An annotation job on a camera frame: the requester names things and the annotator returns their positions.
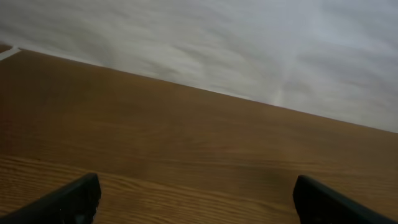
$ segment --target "wrinkled white paper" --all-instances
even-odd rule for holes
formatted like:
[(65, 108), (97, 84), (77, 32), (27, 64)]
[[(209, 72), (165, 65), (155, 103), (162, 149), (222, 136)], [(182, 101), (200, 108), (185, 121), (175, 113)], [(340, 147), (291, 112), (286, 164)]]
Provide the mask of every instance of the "wrinkled white paper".
[(2, 0), (21, 48), (398, 132), (395, 0)]

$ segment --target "table top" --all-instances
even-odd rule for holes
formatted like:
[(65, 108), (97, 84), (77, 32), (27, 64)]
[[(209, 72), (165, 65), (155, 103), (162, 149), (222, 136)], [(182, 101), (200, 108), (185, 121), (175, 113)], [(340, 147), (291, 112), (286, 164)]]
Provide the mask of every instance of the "table top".
[(26, 50), (0, 97), (0, 215), (96, 172), (95, 223), (299, 223), (307, 174), (398, 220), (394, 133)]

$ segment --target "white strip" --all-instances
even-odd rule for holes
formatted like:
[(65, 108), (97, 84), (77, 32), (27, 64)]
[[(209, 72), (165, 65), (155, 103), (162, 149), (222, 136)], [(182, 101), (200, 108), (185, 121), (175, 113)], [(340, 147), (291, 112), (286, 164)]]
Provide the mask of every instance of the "white strip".
[(0, 53), (0, 61), (5, 59), (5, 58), (8, 58), (11, 55), (14, 55), (14, 54), (16, 54), (16, 53), (18, 53), (20, 51), (21, 50), (19, 50), (17, 46), (12, 46), (11, 49), (9, 49), (9, 50), (7, 50), (7, 51), (5, 51), (3, 53)]

